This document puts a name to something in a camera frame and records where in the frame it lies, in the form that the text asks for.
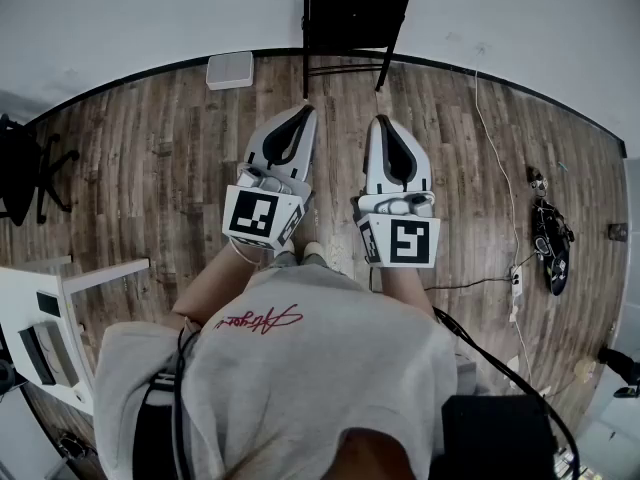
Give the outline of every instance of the white cable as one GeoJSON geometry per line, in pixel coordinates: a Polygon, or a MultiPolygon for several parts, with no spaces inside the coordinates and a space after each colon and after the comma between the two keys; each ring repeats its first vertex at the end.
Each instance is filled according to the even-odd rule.
{"type": "Polygon", "coordinates": [[[513,235],[516,237],[516,254],[513,257],[513,266],[515,267],[518,264],[518,253],[520,252],[520,240],[518,239],[518,231],[516,230],[516,205],[513,202],[513,191],[511,190],[511,181],[509,181],[509,176],[507,176],[507,173],[504,171],[504,168],[502,167],[502,163],[500,162],[500,156],[498,155],[498,150],[493,145],[493,141],[491,140],[491,136],[489,135],[489,130],[487,129],[487,125],[484,122],[484,117],[482,117],[482,112],[480,112],[480,107],[478,106],[478,70],[477,69],[476,69],[475,81],[476,81],[476,111],[480,116],[480,121],[482,121],[482,126],[484,127],[484,133],[487,134],[487,139],[489,139],[489,144],[491,144],[491,147],[493,148],[493,152],[496,154],[498,167],[500,167],[500,170],[502,171],[502,175],[504,176],[504,179],[507,180],[507,186],[509,187],[509,197],[511,198],[511,224],[513,226],[513,235]]]}
{"type": "Polygon", "coordinates": [[[522,343],[522,350],[524,350],[524,358],[527,360],[527,370],[529,371],[529,384],[533,383],[533,376],[531,375],[531,364],[529,364],[529,354],[527,354],[527,347],[524,346],[524,340],[522,339],[522,333],[520,332],[520,326],[518,325],[518,319],[513,316],[513,321],[516,323],[516,329],[518,329],[518,336],[520,337],[520,343],[522,343]]]}
{"type": "MultiPolygon", "coordinates": [[[[502,162],[500,162],[500,155],[498,155],[498,150],[493,144],[493,140],[491,140],[491,135],[489,135],[487,124],[484,122],[484,117],[482,116],[482,112],[480,112],[480,107],[478,105],[478,69],[477,68],[476,68],[476,73],[474,78],[475,78],[475,86],[476,86],[476,112],[478,112],[478,115],[480,116],[480,121],[482,121],[482,126],[484,127],[484,133],[487,135],[487,139],[489,139],[489,144],[491,144],[491,147],[493,148],[493,152],[496,155],[496,160],[498,161],[498,167],[500,167],[500,170],[502,171],[502,175],[504,176],[504,179],[507,180],[507,186],[509,187],[509,198],[511,199],[511,225],[513,226],[513,236],[516,237],[516,253],[513,257],[513,266],[512,266],[512,267],[515,267],[516,265],[518,265],[518,253],[520,252],[520,240],[518,239],[518,231],[516,229],[516,205],[513,201],[513,191],[511,190],[511,181],[509,180],[509,176],[507,176],[507,173],[502,167],[502,162]]],[[[511,272],[512,269],[513,268],[509,268],[509,277],[513,275],[511,272]]],[[[518,337],[520,338],[520,343],[522,343],[522,350],[524,350],[524,358],[527,361],[527,371],[529,372],[529,383],[533,383],[533,376],[531,375],[531,364],[529,363],[529,354],[527,353],[527,347],[524,344],[524,339],[522,338],[522,333],[520,332],[520,326],[518,325],[518,320],[515,314],[513,314],[513,321],[516,324],[516,329],[518,330],[518,337]]]]}

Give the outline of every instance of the red signature logo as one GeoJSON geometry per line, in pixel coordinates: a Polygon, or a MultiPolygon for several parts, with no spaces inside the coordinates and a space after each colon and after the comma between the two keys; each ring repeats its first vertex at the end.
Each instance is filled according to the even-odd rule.
{"type": "Polygon", "coordinates": [[[266,315],[256,316],[253,311],[247,311],[244,316],[228,316],[220,320],[214,329],[228,325],[229,327],[245,327],[251,329],[251,332],[256,332],[256,330],[260,329],[260,334],[265,335],[274,327],[284,327],[302,320],[304,317],[300,313],[289,313],[289,311],[297,307],[297,304],[293,304],[280,315],[274,315],[274,308],[271,308],[266,315]]]}

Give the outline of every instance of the shoe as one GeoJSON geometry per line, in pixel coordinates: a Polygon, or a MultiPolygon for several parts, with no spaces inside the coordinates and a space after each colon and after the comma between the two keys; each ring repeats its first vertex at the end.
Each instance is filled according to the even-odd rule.
{"type": "Polygon", "coordinates": [[[304,248],[303,261],[312,254],[317,254],[326,263],[327,259],[324,257],[324,247],[322,247],[318,242],[309,242],[307,244],[307,246],[304,248]]]}
{"type": "Polygon", "coordinates": [[[278,254],[276,254],[276,257],[280,256],[281,254],[284,254],[285,252],[290,252],[294,256],[296,255],[296,246],[293,245],[293,242],[291,241],[291,239],[287,240],[284,243],[284,247],[280,251],[278,251],[278,254]]]}

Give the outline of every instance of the gray sweatshirt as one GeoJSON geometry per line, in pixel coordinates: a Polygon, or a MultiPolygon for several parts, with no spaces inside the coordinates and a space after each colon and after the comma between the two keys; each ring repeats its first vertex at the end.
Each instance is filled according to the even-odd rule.
{"type": "MultiPolygon", "coordinates": [[[[146,383],[177,336],[142,322],[105,333],[95,431],[110,479],[132,477],[146,383]]],[[[451,336],[419,309],[317,265],[273,269],[211,318],[190,351],[186,455],[195,479],[221,478],[256,449],[238,478],[320,478],[347,430],[368,428],[395,438],[426,479],[456,382],[451,336]]]]}

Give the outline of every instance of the black chair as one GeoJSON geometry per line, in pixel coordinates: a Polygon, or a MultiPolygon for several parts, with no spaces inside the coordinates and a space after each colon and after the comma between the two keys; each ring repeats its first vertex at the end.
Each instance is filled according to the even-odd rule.
{"type": "Polygon", "coordinates": [[[409,0],[304,0],[303,97],[309,77],[380,70],[376,91],[384,84],[409,0]],[[356,48],[387,48],[382,64],[310,68],[314,53],[346,54],[356,48]]]}
{"type": "Polygon", "coordinates": [[[21,226],[31,206],[36,187],[38,224],[44,224],[46,221],[46,217],[42,215],[45,191],[63,212],[71,211],[71,205],[62,204],[60,201],[51,178],[67,160],[75,162],[80,155],[72,150],[49,165],[51,145],[59,140],[60,135],[51,135],[43,150],[36,142],[33,130],[10,121],[6,114],[0,117],[0,198],[4,201],[6,209],[6,212],[0,213],[0,217],[9,217],[16,226],[21,226]]]}

